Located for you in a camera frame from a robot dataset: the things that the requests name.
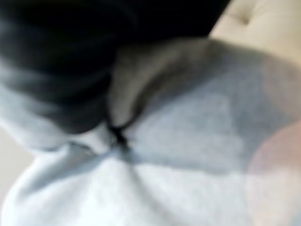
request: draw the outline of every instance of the beige cushion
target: beige cushion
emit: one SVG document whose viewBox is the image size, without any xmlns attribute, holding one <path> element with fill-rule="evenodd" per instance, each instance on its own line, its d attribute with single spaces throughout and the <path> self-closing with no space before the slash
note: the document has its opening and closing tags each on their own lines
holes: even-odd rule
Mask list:
<svg viewBox="0 0 301 226">
<path fill-rule="evenodd" d="M 234 0 L 211 36 L 271 52 L 301 67 L 301 1 Z"/>
</svg>

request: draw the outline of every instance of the light gray fabric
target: light gray fabric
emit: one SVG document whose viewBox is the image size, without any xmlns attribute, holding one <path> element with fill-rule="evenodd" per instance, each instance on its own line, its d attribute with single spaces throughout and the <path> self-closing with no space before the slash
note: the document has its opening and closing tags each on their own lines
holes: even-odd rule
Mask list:
<svg viewBox="0 0 301 226">
<path fill-rule="evenodd" d="M 133 119 L 123 131 L 129 149 L 95 154 L 73 140 L 38 150 L 6 199 L 2 226 L 252 225 L 246 168 L 295 121 L 269 96 L 275 77 L 263 70 L 285 64 L 216 41 L 164 46 L 117 66 L 111 112 L 118 125 Z M 143 81 L 135 59 L 149 63 Z M 134 73 L 119 77 L 131 64 Z M 287 73 L 298 72 L 286 67 L 277 81 Z"/>
</svg>

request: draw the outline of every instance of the dark fabric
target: dark fabric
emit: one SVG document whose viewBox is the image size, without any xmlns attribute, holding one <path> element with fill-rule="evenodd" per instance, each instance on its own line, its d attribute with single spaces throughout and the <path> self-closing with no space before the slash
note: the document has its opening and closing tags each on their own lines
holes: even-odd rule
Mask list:
<svg viewBox="0 0 301 226">
<path fill-rule="evenodd" d="M 228 1 L 1 1 L 0 61 L 10 73 L 0 82 L 62 130 L 88 131 L 105 117 L 118 47 L 208 35 Z"/>
</svg>

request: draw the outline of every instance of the tufted upholstery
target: tufted upholstery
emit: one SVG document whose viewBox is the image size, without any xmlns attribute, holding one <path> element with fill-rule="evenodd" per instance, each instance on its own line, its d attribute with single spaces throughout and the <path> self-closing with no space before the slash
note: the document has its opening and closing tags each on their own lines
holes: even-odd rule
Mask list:
<svg viewBox="0 0 301 226">
<path fill-rule="evenodd" d="M 268 51 L 301 67 L 300 0 L 234 0 L 211 36 Z"/>
</svg>

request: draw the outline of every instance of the white wall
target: white wall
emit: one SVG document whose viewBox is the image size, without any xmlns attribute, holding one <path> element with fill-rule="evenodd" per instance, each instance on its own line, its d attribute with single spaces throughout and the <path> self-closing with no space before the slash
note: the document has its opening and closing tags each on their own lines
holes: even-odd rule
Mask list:
<svg viewBox="0 0 301 226">
<path fill-rule="evenodd" d="M 31 155 L 0 129 L 0 207 L 8 189 L 31 161 Z"/>
</svg>

